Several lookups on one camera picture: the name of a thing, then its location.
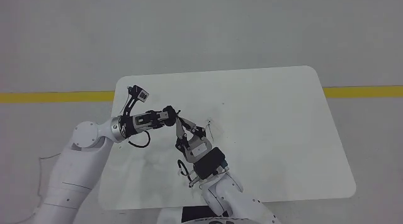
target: yellow stripe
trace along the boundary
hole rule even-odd
[[[324,87],[327,98],[403,98],[403,86]]]
[[[0,93],[0,103],[110,102],[114,91]]]
[[[403,86],[324,87],[326,98],[403,98]],[[0,93],[0,103],[112,102],[114,91]]]

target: white tabletop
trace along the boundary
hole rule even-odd
[[[225,70],[121,78],[112,116],[127,86],[149,98],[132,114],[172,105],[197,125],[211,120],[214,141],[245,192],[261,201],[347,198],[356,185],[316,71],[311,67]],[[150,131],[151,144],[115,144],[103,171],[99,203],[123,210],[204,205],[197,186],[178,175],[174,127]],[[140,134],[131,141],[145,143]]]

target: black cable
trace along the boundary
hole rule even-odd
[[[181,166],[183,167],[184,171],[186,172],[186,174],[183,173],[182,169],[181,169],[181,174],[188,177],[189,181],[191,182],[191,178],[190,178],[190,174],[188,169],[186,168],[185,164],[182,162],[182,160],[178,159],[178,166],[181,169]]]
[[[149,146],[150,141],[151,141],[150,133],[147,130],[145,130],[144,132],[146,132],[147,136],[149,137],[149,141],[145,145],[136,145],[135,143],[132,143],[131,141],[129,141],[128,143],[137,148],[146,148],[147,146]]]
[[[209,120],[209,121],[208,121],[208,125],[206,125],[206,128],[208,127],[208,130],[210,131],[210,135],[212,136],[212,140],[213,140],[213,142],[214,142],[214,137],[213,137],[212,129],[211,129],[211,127],[210,127],[210,123],[211,123],[211,121]]]

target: gray floor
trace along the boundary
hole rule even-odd
[[[0,0],[0,92],[113,90],[122,76],[310,65],[323,86],[402,85],[402,0]],[[283,223],[403,222],[403,99],[328,99],[356,180],[350,199],[270,203]],[[0,104],[0,223],[38,203],[38,157],[110,103]],[[43,163],[44,182],[55,160]],[[159,210],[78,223],[146,223]]]

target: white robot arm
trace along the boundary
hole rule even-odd
[[[149,94],[138,86],[128,87],[128,92],[131,98],[122,116],[110,118],[102,125],[86,121],[76,126],[53,168],[46,198],[35,215],[34,224],[73,223],[82,202],[101,177],[114,143],[149,129],[175,124],[178,137],[175,146],[193,164],[196,178],[190,179],[186,167],[186,174],[182,172],[182,175],[190,180],[189,187],[201,181],[202,195],[217,216],[227,212],[233,218],[261,224],[280,223],[260,200],[242,193],[242,184],[229,173],[224,154],[217,147],[212,148],[204,128],[180,118],[171,106],[163,111],[130,116],[136,101],[144,102]],[[183,127],[193,134],[189,141]],[[129,143],[140,148],[148,146],[148,143],[144,146]]]

